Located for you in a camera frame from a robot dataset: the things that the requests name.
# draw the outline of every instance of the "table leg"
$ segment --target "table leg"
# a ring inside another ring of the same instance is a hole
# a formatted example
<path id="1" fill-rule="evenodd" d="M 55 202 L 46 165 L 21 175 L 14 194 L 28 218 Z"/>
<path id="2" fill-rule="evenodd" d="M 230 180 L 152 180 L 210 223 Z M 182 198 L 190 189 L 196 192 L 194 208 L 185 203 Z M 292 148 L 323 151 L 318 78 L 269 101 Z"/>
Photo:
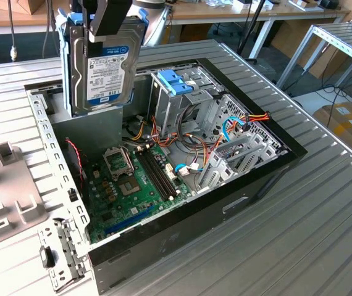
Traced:
<path id="1" fill-rule="evenodd" d="M 249 59 L 257 59 L 257 56 L 262 48 L 262 45 L 264 44 L 265 39 L 267 39 L 269 31 L 272 28 L 272 25 L 274 24 L 274 22 L 275 22 L 274 20 L 266 20 L 264 22 L 264 25 L 261 28 L 260 34 L 257 37 L 256 43 L 254 44 L 254 47 L 250 52 Z"/>
<path id="2" fill-rule="evenodd" d="M 276 86 L 278 88 L 281 89 L 282 86 L 285 84 L 285 82 L 287 81 L 287 78 L 290 76 L 291 71 L 294 69 L 295 64 L 297 64 L 298 59 L 303 54 L 306 45 L 308 45 L 309 41 L 312 38 L 313 27 L 314 27 L 314 25 L 311 25 L 311 27 L 309 28 L 308 32 L 306 33 L 304 39 L 302 40 L 300 46 L 298 46 L 293 57 L 291 58 L 290 62 L 288 63 L 286 69 L 283 71 L 282 76 L 279 78 L 279 80 L 276 84 Z"/>
<path id="3" fill-rule="evenodd" d="M 334 23 L 340 23 L 343 20 L 344 17 L 345 17 L 344 15 L 342 15 L 340 17 L 337 17 L 334 20 Z M 316 58 L 319 56 L 319 54 L 321 54 L 321 52 L 322 52 L 322 50 L 323 50 L 323 48 L 324 48 L 326 43 L 327 42 L 324 41 L 324 40 L 320 41 L 319 45 L 316 47 L 316 49 L 313 52 L 312 56 L 306 62 L 305 66 L 304 66 L 304 70 L 308 69 L 312 65 L 312 63 L 314 63 L 316 61 Z"/>
<path id="4" fill-rule="evenodd" d="M 339 87 L 341 85 L 341 83 L 343 82 L 343 80 L 345 80 L 346 77 L 350 74 L 350 72 L 352 72 L 352 63 L 349 66 L 349 68 L 344 72 L 344 74 L 342 74 L 341 78 L 339 78 L 337 83 L 335 83 L 335 86 Z"/>

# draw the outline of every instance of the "white connector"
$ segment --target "white connector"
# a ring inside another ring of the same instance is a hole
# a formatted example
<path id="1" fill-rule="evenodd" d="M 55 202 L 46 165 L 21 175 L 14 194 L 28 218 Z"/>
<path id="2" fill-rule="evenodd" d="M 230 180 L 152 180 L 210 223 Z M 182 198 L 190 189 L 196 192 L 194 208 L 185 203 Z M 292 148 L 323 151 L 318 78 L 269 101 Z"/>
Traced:
<path id="1" fill-rule="evenodd" d="M 190 174 L 190 172 L 188 171 L 188 168 L 187 168 L 186 166 L 183 166 L 183 167 L 182 167 L 181 169 L 179 169 L 177 172 L 178 172 L 178 173 L 180 174 L 180 176 L 182 176 L 182 177 L 187 176 L 187 175 Z"/>
<path id="2" fill-rule="evenodd" d="M 10 56 L 11 56 L 11 60 L 13 62 L 15 62 L 15 60 L 17 59 L 17 48 L 16 47 L 11 46 Z"/>

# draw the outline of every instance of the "perforated metal surface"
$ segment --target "perforated metal surface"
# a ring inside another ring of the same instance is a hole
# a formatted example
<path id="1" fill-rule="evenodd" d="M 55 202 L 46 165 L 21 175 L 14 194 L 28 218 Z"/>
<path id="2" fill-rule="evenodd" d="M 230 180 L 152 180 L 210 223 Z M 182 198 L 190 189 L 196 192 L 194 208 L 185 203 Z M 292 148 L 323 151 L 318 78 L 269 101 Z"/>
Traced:
<path id="1" fill-rule="evenodd" d="M 269 110 L 308 154 L 264 200 L 108 295 L 352 295 L 352 152 L 215 41 L 144 49 L 139 62 L 195 57 Z M 53 218 L 64 208 L 23 85 L 60 78 L 58 59 L 0 65 L 0 139 L 21 147 Z M 51 295 L 36 229 L 0 243 L 0 295 Z M 94 281 L 65 294 L 96 295 Z"/>
<path id="2" fill-rule="evenodd" d="M 352 57 L 352 23 L 314 25 L 313 33 Z"/>

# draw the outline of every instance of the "yellow wire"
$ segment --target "yellow wire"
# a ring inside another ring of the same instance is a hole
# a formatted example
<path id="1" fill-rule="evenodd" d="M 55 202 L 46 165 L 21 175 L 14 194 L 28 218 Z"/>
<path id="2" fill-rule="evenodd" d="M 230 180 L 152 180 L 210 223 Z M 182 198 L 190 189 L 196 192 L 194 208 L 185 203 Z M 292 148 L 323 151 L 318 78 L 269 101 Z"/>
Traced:
<path id="1" fill-rule="evenodd" d="M 136 141 L 136 140 L 140 139 L 141 135 L 143 134 L 143 125 L 144 124 L 145 124 L 144 122 L 141 123 L 139 133 L 135 137 L 131 138 L 132 141 Z"/>

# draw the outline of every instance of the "black cable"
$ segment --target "black cable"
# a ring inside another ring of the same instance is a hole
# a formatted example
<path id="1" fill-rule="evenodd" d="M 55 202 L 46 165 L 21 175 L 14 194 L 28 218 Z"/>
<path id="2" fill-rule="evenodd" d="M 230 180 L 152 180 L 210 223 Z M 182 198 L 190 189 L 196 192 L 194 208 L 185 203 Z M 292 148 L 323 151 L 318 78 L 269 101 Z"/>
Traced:
<path id="1" fill-rule="evenodd" d="M 238 45 L 241 43 L 242 37 L 245 35 L 246 27 L 249 22 L 250 12 L 251 12 L 251 4 L 249 5 L 248 16 L 246 17 L 245 24 L 243 25 L 243 29 L 242 29 L 241 35 L 239 37 Z"/>
<path id="2" fill-rule="evenodd" d="M 318 94 L 322 99 L 324 99 L 324 100 L 326 100 L 327 102 L 330 102 L 331 104 L 332 104 L 332 101 L 331 100 L 328 100 L 326 97 L 324 97 L 324 96 L 322 96 L 319 92 L 317 92 L 317 91 L 314 91 L 316 94 Z M 349 100 L 348 99 L 348 97 L 346 97 L 346 96 L 344 96 L 344 98 L 346 99 L 346 100 L 348 100 L 350 103 L 352 103 L 352 101 L 351 100 Z"/>
<path id="3" fill-rule="evenodd" d="M 173 9 L 170 9 L 169 23 L 168 23 L 168 26 L 170 25 L 170 27 L 169 27 L 169 36 L 168 36 L 168 44 L 170 43 L 170 37 L 172 36 L 172 19 L 173 19 L 173 17 L 174 17 Z"/>
<path id="4" fill-rule="evenodd" d="M 54 8 L 52 6 L 52 0 L 49 0 L 49 11 L 47 11 L 48 14 L 50 14 L 50 20 L 51 20 L 51 29 L 52 29 L 52 41 L 54 43 L 54 48 L 55 48 L 55 52 L 57 54 L 57 56 L 59 56 L 59 42 L 56 36 L 56 30 L 57 30 L 57 26 L 56 26 L 56 21 L 55 21 L 55 16 L 54 16 Z"/>
<path id="5" fill-rule="evenodd" d="M 11 40 L 12 40 L 13 47 L 15 47 L 13 15 L 12 15 L 12 12 L 11 12 L 11 0 L 7 0 L 7 5 L 9 6 L 9 19 L 10 19 L 10 29 L 11 29 Z"/>
<path id="6" fill-rule="evenodd" d="M 331 116 L 332 116 L 333 108 L 334 108 L 334 105 L 335 105 L 335 101 L 337 100 L 337 97 L 339 96 L 339 94 L 340 94 L 344 89 L 349 88 L 349 87 L 352 86 L 352 84 L 346 86 L 346 85 L 347 85 L 347 82 L 345 83 L 345 86 L 344 86 L 343 88 L 340 88 L 340 89 L 338 90 L 337 94 L 336 94 L 335 97 L 334 97 L 334 101 L 332 102 L 331 109 L 330 109 L 329 120 L 328 120 L 328 122 L 327 122 L 326 127 L 329 127 L 329 125 L 330 125 Z"/>
<path id="7" fill-rule="evenodd" d="M 49 0 L 46 0 L 46 7 L 47 7 L 47 24 L 46 24 L 46 36 L 44 37 L 43 48 L 41 50 L 41 57 L 42 58 L 44 58 L 44 54 L 46 52 L 47 37 L 48 37 L 48 32 L 50 30 Z"/>

